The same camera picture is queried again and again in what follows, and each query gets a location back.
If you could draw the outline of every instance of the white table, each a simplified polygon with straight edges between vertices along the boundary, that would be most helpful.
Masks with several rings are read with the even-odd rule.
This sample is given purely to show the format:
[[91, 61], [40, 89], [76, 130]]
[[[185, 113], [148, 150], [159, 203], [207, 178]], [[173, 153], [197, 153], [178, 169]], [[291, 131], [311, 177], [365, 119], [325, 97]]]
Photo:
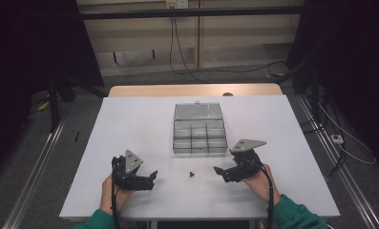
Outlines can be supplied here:
[[281, 193], [321, 217], [340, 215], [285, 95], [258, 95], [105, 98], [60, 217], [87, 219], [99, 205], [112, 157], [130, 149], [144, 160], [137, 174], [158, 170], [158, 177], [153, 191], [132, 195], [124, 219], [265, 218], [266, 204], [245, 184], [225, 183], [216, 175], [213, 166], [235, 166], [229, 152], [174, 155], [175, 105], [196, 101], [221, 104], [229, 148], [240, 138], [267, 142], [256, 152], [271, 166]]

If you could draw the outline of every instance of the power strip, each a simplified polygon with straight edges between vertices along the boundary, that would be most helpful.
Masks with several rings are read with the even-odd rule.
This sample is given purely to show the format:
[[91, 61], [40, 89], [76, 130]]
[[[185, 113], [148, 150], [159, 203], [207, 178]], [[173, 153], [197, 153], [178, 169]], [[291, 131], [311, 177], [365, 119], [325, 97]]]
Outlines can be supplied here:
[[344, 140], [341, 135], [331, 135], [331, 140], [335, 144], [344, 144]]

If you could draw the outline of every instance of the hand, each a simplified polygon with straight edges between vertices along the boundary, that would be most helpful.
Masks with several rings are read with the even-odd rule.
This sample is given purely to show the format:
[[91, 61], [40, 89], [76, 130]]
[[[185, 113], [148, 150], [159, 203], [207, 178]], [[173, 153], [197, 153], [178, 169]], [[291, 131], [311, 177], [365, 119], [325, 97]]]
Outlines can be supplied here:
[[[264, 168], [266, 172], [269, 174], [270, 179], [272, 180], [273, 185], [273, 204], [277, 204], [279, 200], [281, 200], [281, 194], [276, 188], [275, 181], [273, 180], [272, 173], [270, 172], [269, 165], [264, 164]], [[263, 201], [266, 203], [269, 202], [269, 183], [267, 181], [266, 175], [260, 171], [256, 175], [250, 178], [246, 178], [242, 180], [246, 185], [248, 185], [251, 190]]]
[[[115, 192], [117, 192], [116, 205], [117, 211], [119, 212], [134, 190], [124, 190], [115, 186]], [[109, 215], [112, 214], [112, 174], [110, 174], [102, 183], [102, 197], [100, 199], [99, 208]]]

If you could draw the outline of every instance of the electrical outlet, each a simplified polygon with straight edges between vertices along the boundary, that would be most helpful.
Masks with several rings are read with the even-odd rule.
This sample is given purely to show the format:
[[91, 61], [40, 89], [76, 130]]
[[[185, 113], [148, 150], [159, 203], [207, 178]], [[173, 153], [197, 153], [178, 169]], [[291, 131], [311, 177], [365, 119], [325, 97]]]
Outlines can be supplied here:
[[177, 0], [177, 9], [188, 9], [188, 0]]
[[166, 0], [166, 9], [176, 9], [177, 0]]
[[342, 139], [341, 135], [331, 135], [331, 140], [335, 144], [343, 144], [344, 140]]

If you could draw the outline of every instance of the green sleeve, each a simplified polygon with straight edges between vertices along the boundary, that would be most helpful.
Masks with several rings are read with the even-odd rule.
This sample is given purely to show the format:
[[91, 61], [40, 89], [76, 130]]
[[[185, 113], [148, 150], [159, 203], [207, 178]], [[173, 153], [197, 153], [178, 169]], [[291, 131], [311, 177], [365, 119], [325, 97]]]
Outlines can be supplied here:
[[78, 224], [74, 229], [115, 229], [113, 217], [97, 209], [85, 223]]
[[273, 208], [273, 218], [281, 229], [327, 229], [326, 221], [312, 214], [303, 204], [296, 204], [285, 195]]

